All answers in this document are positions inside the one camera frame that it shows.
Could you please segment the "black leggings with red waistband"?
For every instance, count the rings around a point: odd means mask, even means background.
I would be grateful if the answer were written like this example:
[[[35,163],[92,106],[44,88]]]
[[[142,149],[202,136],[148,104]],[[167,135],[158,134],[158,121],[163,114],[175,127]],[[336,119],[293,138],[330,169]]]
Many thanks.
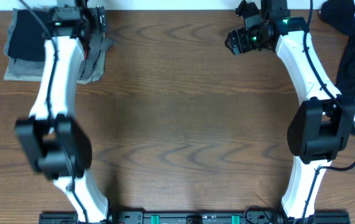
[[[34,17],[27,10],[13,11],[14,18],[8,35],[6,55],[10,58],[32,62],[45,61],[45,41],[52,37],[83,37],[87,33],[87,23],[77,7],[52,8],[49,11],[35,10]],[[43,30],[45,26],[50,36]]]

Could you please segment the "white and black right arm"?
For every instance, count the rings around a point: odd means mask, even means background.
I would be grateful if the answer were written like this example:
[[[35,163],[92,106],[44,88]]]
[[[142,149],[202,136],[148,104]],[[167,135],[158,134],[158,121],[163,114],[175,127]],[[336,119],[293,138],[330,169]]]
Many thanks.
[[[225,41],[234,55],[272,49],[283,61],[297,92],[299,108],[287,129],[293,167],[276,212],[246,211],[248,223],[350,223],[348,212],[315,211],[322,178],[348,142],[355,101],[333,85],[312,46],[302,17],[265,20],[245,16],[244,27]]]

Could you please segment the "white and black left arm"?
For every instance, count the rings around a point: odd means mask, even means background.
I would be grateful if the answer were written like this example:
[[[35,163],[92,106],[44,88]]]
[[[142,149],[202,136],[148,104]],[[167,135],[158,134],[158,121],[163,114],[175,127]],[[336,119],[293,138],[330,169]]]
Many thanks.
[[[107,31],[105,8],[86,1],[59,1],[44,30],[45,65],[40,89],[27,119],[15,132],[31,168],[60,189],[74,212],[44,212],[39,223],[117,223],[90,170],[92,148],[75,120],[78,72],[92,34]]]

